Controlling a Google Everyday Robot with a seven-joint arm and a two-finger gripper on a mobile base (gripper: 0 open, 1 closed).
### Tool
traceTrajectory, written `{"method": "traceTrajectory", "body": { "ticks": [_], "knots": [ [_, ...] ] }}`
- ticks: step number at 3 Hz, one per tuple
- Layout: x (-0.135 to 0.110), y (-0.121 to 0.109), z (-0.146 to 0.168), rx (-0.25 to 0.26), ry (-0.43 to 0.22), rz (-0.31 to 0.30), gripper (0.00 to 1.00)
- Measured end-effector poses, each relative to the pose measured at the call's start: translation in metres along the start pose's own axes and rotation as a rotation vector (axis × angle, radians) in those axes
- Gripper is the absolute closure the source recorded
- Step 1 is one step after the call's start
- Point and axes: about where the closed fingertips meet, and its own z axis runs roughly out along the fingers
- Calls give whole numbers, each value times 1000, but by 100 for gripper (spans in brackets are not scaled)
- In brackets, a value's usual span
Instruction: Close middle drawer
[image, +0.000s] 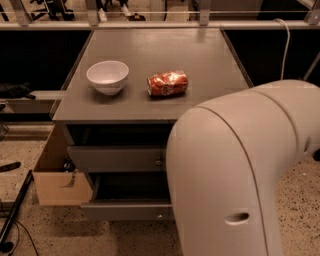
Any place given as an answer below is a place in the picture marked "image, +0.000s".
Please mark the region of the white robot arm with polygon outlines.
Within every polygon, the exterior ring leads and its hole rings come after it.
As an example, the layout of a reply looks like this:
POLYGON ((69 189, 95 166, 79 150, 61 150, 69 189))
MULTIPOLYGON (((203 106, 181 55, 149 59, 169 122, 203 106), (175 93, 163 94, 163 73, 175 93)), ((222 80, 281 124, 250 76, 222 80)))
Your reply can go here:
POLYGON ((320 149, 320 88, 281 80, 203 102, 168 139, 183 256, 283 256, 275 188, 320 149))

